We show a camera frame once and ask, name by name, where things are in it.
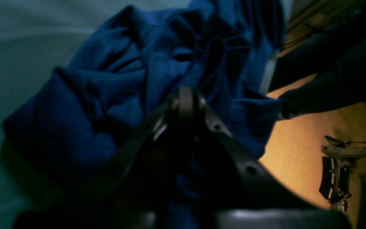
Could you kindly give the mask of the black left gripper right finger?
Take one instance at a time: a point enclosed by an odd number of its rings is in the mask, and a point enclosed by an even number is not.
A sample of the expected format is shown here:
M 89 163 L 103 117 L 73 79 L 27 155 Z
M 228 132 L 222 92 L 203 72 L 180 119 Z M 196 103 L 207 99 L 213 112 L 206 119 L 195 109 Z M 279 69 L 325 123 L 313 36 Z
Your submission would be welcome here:
M 201 229 L 350 229 L 346 216 L 302 200 L 274 179 L 206 104 L 186 88 L 194 155 L 203 169 Z

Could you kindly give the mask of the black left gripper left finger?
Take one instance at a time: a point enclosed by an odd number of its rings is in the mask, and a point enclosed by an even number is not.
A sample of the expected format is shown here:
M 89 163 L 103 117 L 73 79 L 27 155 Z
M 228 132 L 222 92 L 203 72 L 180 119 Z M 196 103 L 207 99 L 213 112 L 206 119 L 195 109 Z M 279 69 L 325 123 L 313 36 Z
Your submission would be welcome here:
M 87 182 L 42 210 L 21 213 L 13 228 L 164 228 L 186 152 L 187 88 L 180 87 Z

